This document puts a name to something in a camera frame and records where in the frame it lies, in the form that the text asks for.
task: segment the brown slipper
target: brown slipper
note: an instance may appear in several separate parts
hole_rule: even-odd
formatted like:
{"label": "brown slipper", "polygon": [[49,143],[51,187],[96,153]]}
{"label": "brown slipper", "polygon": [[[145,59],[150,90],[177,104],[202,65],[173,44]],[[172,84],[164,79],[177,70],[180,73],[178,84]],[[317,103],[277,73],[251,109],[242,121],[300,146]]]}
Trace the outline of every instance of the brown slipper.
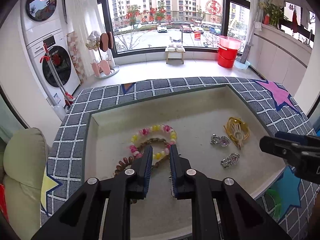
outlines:
{"label": "brown slipper", "polygon": [[106,33],[101,34],[100,49],[102,51],[106,52],[108,50],[108,43],[109,43],[108,34],[106,34]]}
{"label": "brown slipper", "polygon": [[109,38],[108,47],[109,47],[109,49],[113,49],[113,36],[112,36],[111,32],[108,33],[108,38]]}

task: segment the red bucket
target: red bucket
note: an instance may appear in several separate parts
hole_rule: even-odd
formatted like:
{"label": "red bucket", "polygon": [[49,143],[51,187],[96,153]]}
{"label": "red bucket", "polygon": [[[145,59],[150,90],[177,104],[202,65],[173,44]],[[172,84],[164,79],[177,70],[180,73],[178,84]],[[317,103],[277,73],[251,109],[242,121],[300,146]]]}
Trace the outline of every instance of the red bucket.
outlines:
{"label": "red bucket", "polygon": [[220,44],[218,44],[218,64],[221,67],[232,68],[233,63],[235,62],[238,50],[237,49],[228,49]]}

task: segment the red car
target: red car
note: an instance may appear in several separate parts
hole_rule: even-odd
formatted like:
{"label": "red car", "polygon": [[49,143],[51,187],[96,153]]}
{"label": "red car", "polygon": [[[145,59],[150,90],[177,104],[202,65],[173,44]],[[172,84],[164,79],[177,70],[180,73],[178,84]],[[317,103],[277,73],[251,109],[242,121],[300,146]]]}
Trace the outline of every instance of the red car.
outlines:
{"label": "red car", "polygon": [[191,28],[188,25],[180,25],[180,31],[184,33],[191,33]]}

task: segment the blue car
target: blue car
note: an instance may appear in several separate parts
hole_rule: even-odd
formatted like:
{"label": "blue car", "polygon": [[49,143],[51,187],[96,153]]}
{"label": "blue car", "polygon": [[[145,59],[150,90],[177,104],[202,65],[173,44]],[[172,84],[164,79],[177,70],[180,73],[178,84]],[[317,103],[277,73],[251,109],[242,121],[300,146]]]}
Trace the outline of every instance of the blue car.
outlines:
{"label": "blue car", "polygon": [[220,35],[221,30],[218,27],[209,27],[209,32],[214,34],[214,35]]}

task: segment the tray rim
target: tray rim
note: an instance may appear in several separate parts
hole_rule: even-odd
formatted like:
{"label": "tray rim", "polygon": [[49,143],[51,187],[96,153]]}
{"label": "tray rim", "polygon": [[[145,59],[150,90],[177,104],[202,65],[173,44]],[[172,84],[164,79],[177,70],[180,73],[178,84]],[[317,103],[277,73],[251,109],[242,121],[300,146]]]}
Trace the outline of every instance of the tray rim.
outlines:
{"label": "tray rim", "polygon": [[[87,146],[87,137],[88,137],[88,130],[89,130],[89,126],[90,126],[90,122],[92,119],[92,115],[93,114],[97,114],[100,112],[104,112],[104,111],[108,111],[111,109],[115,109],[115,108],[119,108],[122,106],[128,106],[128,105],[132,105],[132,104],[136,104],[136,103],[141,103],[141,102],[146,102],[146,101],[150,101],[150,100],[154,100],[154,99],[158,99],[158,98],[164,98],[164,97],[170,97],[170,96],[175,96],[175,95],[180,95],[180,94],[185,94],[185,93],[190,93],[190,92],[196,92],[196,91],[201,91],[201,90],[209,90],[209,89],[215,89],[215,88],[223,88],[223,87],[229,87],[235,94],[236,96],[238,96],[241,101],[246,105],[246,107],[254,114],[254,116],[257,118],[257,120],[260,122],[260,124],[263,126],[263,128],[266,130],[266,132],[268,133],[269,136],[273,137],[274,135],[271,133],[271,131],[268,129],[267,125],[259,118],[259,115],[256,113],[255,110],[253,110],[253,108],[247,103],[247,101],[238,93],[238,91],[236,91],[230,84],[220,84],[220,85],[212,85],[212,86],[206,86],[206,87],[199,87],[199,88],[194,88],[194,89],[188,89],[188,90],[181,90],[181,91],[177,91],[177,92],[171,92],[171,93],[167,93],[167,94],[161,94],[161,95],[155,95],[155,96],[151,96],[151,97],[147,97],[147,98],[141,98],[141,99],[137,99],[137,100],[133,100],[133,101],[129,101],[126,103],[122,103],[122,104],[118,104],[118,105],[114,105],[114,106],[110,106],[110,107],[105,107],[102,109],[97,109],[94,111],[91,111],[89,113],[89,117],[88,117],[88,121],[86,124],[86,128],[85,128],[85,135],[84,135],[84,143],[83,143],[83,151],[82,151],[82,158],[81,158],[81,184],[84,184],[84,169],[85,169],[85,153],[86,153],[86,146]],[[283,170],[288,166],[288,163],[282,159],[284,161],[284,168],[282,169],[282,171],[279,173],[279,175],[266,187],[266,189],[264,191],[262,191],[260,194],[258,194],[254,200],[258,199],[259,197],[261,197],[265,191],[270,188],[277,180],[278,178],[282,175]]]}

